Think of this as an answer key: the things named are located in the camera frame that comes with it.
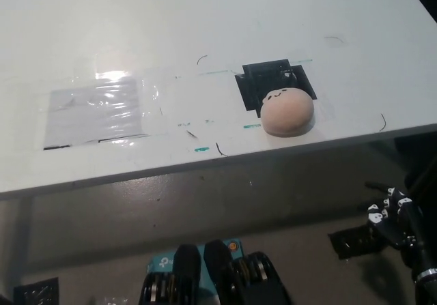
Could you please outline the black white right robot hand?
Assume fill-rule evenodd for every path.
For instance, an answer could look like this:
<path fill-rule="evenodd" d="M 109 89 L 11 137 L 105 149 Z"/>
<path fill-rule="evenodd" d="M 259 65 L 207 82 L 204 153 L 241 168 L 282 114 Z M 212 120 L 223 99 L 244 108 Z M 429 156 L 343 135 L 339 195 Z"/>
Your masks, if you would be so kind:
<path fill-rule="evenodd" d="M 400 251 L 415 283 L 436 280 L 436 256 L 432 254 L 419 206 L 394 186 L 370 181 L 365 186 L 384 194 L 381 201 L 367 208 L 367 224 L 372 231 Z"/>

